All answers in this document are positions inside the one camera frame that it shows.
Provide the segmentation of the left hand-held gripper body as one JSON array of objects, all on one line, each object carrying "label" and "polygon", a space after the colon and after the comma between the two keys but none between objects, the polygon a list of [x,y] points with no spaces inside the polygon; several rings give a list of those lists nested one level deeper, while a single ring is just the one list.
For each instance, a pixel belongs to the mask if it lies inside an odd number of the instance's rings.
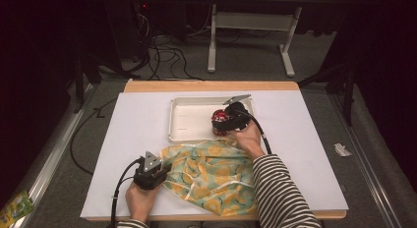
[{"label": "left hand-held gripper body", "polygon": [[160,158],[147,151],[145,157],[139,158],[139,167],[135,171],[134,183],[146,191],[156,188],[167,177],[161,164]]}]

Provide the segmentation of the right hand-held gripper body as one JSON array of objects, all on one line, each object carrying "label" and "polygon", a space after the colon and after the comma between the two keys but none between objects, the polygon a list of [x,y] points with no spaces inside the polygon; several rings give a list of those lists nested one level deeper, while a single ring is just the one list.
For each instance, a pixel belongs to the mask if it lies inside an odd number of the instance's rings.
[{"label": "right hand-held gripper body", "polygon": [[224,112],[228,120],[222,123],[223,131],[243,130],[251,120],[251,114],[242,103],[243,99],[249,98],[250,94],[236,95],[224,102]]}]

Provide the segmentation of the red round can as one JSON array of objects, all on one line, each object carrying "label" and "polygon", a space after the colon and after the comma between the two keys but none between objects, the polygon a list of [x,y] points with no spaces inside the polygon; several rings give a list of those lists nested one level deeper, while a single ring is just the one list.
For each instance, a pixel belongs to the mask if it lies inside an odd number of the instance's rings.
[{"label": "red round can", "polygon": [[215,110],[211,116],[211,124],[212,124],[212,132],[218,137],[225,137],[227,133],[225,131],[219,130],[215,124],[222,123],[229,119],[228,115],[225,113],[223,109]]}]

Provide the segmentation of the white plastic tray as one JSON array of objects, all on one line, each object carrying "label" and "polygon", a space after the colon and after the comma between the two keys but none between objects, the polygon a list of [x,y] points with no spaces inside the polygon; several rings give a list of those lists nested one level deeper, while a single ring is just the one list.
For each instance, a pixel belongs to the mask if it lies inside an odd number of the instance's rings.
[{"label": "white plastic tray", "polygon": [[230,96],[177,97],[171,100],[168,139],[173,143],[198,142],[215,138],[211,116],[225,109]]}]

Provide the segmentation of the orange-print green fabric bag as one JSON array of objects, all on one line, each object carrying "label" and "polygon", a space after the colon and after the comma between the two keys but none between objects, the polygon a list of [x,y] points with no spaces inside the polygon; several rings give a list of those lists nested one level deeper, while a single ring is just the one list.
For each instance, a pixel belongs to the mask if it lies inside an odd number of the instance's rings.
[{"label": "orange-print green fabric bag", "polygon": [[253,163],[237,141],[175,144],[159,156],[172,164],[163,186],[179,199],[223,217],[256,211]]}]

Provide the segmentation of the person's right hand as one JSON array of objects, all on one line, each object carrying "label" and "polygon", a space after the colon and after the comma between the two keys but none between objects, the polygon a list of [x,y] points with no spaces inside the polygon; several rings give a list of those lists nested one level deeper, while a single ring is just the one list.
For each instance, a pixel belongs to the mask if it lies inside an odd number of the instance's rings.
[{"label": "person's right hand", "polygon": [[253,121],[250,121],[244,130],[229,131],[228,134],[237,141],[239,147],[243,149],[252,160],[265,154],[261,148],[260,130]]}]

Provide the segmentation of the person's left hand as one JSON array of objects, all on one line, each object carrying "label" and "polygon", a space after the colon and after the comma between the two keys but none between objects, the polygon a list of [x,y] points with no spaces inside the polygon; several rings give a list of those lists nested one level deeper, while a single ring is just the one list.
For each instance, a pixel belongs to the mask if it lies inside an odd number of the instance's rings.
[{"label": "person's left hand", "polygon": [[157,186],[153,190],[142,190],[138,185],[132,183],[126,191],[125,199],[132,219],[146,222],[160,189]]}]

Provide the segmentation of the white table mat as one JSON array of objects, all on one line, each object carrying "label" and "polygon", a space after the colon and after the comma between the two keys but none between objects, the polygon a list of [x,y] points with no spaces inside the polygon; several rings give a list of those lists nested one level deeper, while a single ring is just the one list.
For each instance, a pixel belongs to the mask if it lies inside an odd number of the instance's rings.
[{"label": "white table mat", "polygon": [[[272,152],[289,169],[291,178],[316,215],[340,219],[348,205],[329,164],[304,98],[298,90],[246,90],[245,107],[267,135]],[[123,199],[113,207],[115,193],[124,194],[122,174],[147,151],[159,153],[175,143],[168,139],[171,100],[177,97],[230,96],[231,91],[123,92],[119,95],[97,159],[81,216],[104,221],[112,213],[129,211]]]}]

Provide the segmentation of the white-framed desk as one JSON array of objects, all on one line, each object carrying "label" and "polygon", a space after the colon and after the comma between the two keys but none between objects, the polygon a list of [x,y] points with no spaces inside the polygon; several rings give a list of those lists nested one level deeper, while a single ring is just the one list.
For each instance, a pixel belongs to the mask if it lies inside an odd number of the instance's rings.
[{"label": "white-framed desk", "polygon": [[208,72],[216,70],[216,31],[218,29],[254,29],[267,31],[284,31],[286,38],[277,48],[283,62],[285,74],[289,78],[295,72],[288,53],[294,32],[297,28],[303,5],[296,5],[288,13],[272,14],[262,12],[218,12],[218,2],[210,6],[210,42],[208,47]]}]

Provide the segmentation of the crumpled white paper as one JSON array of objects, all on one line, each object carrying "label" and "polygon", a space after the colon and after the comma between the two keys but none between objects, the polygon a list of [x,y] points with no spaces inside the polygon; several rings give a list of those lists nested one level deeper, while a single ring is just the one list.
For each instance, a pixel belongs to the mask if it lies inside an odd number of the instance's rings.
[{"label": "crumpled white paper", "polygon": [[344,145],[341,143],[336,143],[334,145],[334,150],[341,156],[341,157],[347,157],[351,155],[351,152],[348,151]]}]

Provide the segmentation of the black metal stand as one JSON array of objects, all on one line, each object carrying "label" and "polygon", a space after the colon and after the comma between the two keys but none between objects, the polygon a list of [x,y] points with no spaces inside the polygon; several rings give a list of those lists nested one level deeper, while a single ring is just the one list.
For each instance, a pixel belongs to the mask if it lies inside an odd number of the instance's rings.
[{"label": "black metal stand", "polygon": [[77,107],[75,113],[79,113],[85,103],[84,78],[93,84],[101,83],[101,75],[99,74],[98,65],[94,60],[85,53],[78,53],[74,60],[75,72],[75,90],[77,97]]},{"label": "black metal stand", "polygon": [[299,87],[304,87],[312,83],[316,83],[328,79],[326,86],[327,93],[337,94],[340,91],[344,92],[342,116],[345,122],[352,125],[352,104],[353,104],[353,88],[354,88],[354,67],[349,63],[342,63],[334,67],[319,71],[297,83]]}]

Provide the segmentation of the green packet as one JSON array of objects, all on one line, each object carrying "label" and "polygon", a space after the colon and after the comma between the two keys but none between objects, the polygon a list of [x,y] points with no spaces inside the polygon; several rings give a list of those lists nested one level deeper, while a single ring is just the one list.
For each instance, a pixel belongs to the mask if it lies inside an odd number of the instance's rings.
[{"label": "green packet", "polygon": [[20,191],[6,202],[0,210],[0,228],[9,228],[33,210],[33,203],[27,191]]}]

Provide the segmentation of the aluminium floor rail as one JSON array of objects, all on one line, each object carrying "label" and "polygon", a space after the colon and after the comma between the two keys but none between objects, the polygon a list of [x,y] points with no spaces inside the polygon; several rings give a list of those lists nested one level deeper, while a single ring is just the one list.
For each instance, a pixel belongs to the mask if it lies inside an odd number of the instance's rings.
[{"label": "aluminium floor rail", "polygon": [[352,143],[352,152],[354,157],[356,158],[357,162],[359,163],[359,169],[367,183],[368,189],[378,207],[380,214],[383,218],[383,221],[387,228],[401,228],[400,225],[397,224],[397,218],[394,212],[391,209],[390,202],[388,201],[386,191],[382,186],[380,180],[377,178],[377,175],[366,156],[366,153],[363,150],[362,145],[360,144],[357,135],[355,134],[352,127],[350,127],[343,114],[342,114],[342,106],[339,102],[339,99],[335,95],[330,95],[329,100],[332,106],[335,108],[336,114],[341,121],[343,128],[345,129],[350,142]]},{"label": "aluminium floor rail", "polygon": [[58,179],[63,173],[62,164],[66,165],[69,161],[68,147],[71,138],[96,90],[97,85],[87,84],[83,87],[84,102],[80,104],[75,96],[75,87],[72,85],[69,88],[71,101],[22,183],[22,186],[29,190],[33,204],[32,212],[16,222],[12,228],[40,228],[41,220],[49,220],[54,216],[53,209],[58,207],[59,200],[65,199],[64,189],[58,184]]}]

